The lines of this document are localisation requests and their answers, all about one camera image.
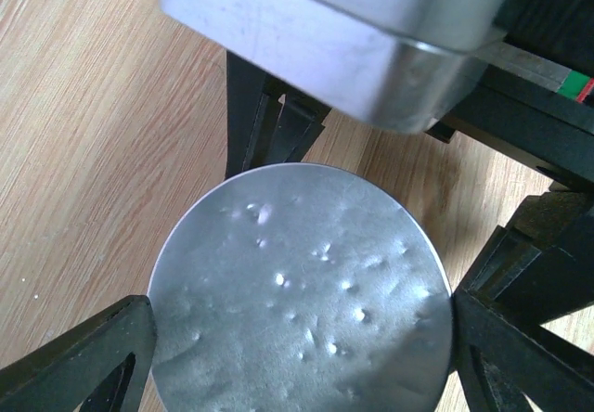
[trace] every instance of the metal disc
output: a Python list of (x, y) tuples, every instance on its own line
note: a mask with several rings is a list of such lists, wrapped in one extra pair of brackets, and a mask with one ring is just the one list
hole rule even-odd
[(177, 224), (148, 296), (170, 412), (421, 411), (444, 389), (452, 310), (435, 249), (339, 169), (225, 181)]

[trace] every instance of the dented aluminum disc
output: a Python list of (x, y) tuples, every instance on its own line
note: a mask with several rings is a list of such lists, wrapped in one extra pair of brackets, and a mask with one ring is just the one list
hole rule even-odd
[(170, 412), (428, 411), (444, 389), (452, 310), (435, 249), (339, 169), (225, 181), (175, 227), (148, 296)]

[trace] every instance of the wooden floor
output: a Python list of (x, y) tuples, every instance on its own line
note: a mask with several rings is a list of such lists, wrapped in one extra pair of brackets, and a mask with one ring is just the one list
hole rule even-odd
[[(225, 55), (158, 0), (0, 0), (0, 366), (129, 293), (223, 179)], [(549, 181), (463, 135), (374, 131), (333, 113), (309, 161), (394, 194), (455, 286)], [(553, 325), (594, 351), (594, 315)], [(456, 380), (440, 410), (465, 410)], [(161, 410), (151, 381), (142, 410)]]

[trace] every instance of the black metal frame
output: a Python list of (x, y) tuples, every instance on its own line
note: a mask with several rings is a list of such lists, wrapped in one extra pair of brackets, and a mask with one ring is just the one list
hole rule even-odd
[(594, 0), (506, 0), (495, 24), (522, 50), (594, 76)]
[[(227, 92), (227, 178), (300, 161), (330, 110), (231, 53)], [(468, 404), (528, 411), (527, 394), (544, 410), (594, 410), (594, 356), (540, 327), (594, 303), (594, 109), (489, 68), (429, 134), (457, 130), (564, 191), (526, 198), (454, 293)], [(0, 371), (0, 411), (137, 410), (155, 341), (149, 300), (124, 298)]]
[(0, 411), (136, 411), (157, 334), (146, 296), (128, 296), (0, 371)]

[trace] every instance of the black metal bracket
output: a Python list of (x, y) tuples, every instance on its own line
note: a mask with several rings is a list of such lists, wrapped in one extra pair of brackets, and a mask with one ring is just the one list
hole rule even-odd
[(594, 192), (594, 109), (512, 73), (490, 66), (434, 130), (461, 131), (573, 191)]
[(231, 52), (226, 70), (226, 178), (266, 164), (301, 161), (324, 130), (330, 107)]
[(454, 294), (472, 411), (594, 410), (594, 356), (540, 327), (594, 303), (594, 197), (528, 197)]
[(123, 298), (3, 368), (0, 411), (137, 411), (156, 339), (149, 298)]

